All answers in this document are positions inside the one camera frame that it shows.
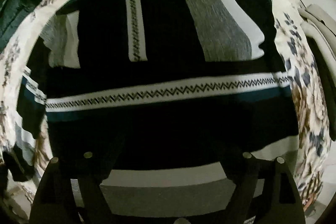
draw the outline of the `white fabric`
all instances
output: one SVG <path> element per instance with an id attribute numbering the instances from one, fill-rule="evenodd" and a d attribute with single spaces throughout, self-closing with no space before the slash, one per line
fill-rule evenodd
<path id="1" fill-rule="evenodd" d="M 320 32 L 325 37 L 327 43 L 330 45 L 330 48 L 332 49 L 334 55 L 336 55 L 336 36 L 333 34 L 331 30 L 328 29 L 323 23 L 319 22 L 313 15 L 310 13 L 307 13 L 303 9 L 298 9 L 300 15 L 302 17 L 305 17 L 309 20 L 311 20 L 320 30 Z"/>
<path id="2" fill-rule="evenodd" d="M 80 68 L 77 54 L 79 43 L 77 32 L 78 18 L 79 11 L 76 11 L 68 14 L 66 19 L 68 40 L 65 45 L 63 62 L 64 66 L 69 68 Z"/>
<path id="3" fill-rule="evenodd" d="M 271 143 L 255 152 L 251 152 L 253 156 L 262 160 L 274 160 L 279 155 L 284 155 L 290 151 L 299 149 L 299 144 L 296 142 L 297 136 L 288 136 L 275 143 Z"/>
<path id="4" fill-rule="evenodd" d="M 311 4 L 306 8 L 306 11 L 312 14 L 317 20 L 323 21 L 325 25 L 336 34 L 336 21 L 327 14 L 320 6 Z"/>

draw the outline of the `white floral fabric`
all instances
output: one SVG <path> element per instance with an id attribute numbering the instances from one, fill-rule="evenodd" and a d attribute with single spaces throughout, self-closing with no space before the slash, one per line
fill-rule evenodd
<path id="1" fill-rule="evenodd" d="M 19 25 L 0 55 L 0 153 L 15 143 L 16 102 L 22 73 L 30 52 L 49 19 L 69 0 L 42 0 Z M 321 188 L 322 164 L 330 149 L 329 121 L 316 64 L 300 27 L 300 0 L 273 0 L 277 34 L 275 44 L 291 80 L 299 124 L 299 155 L 294 178 L 303 205 L 317 198 Z"/>

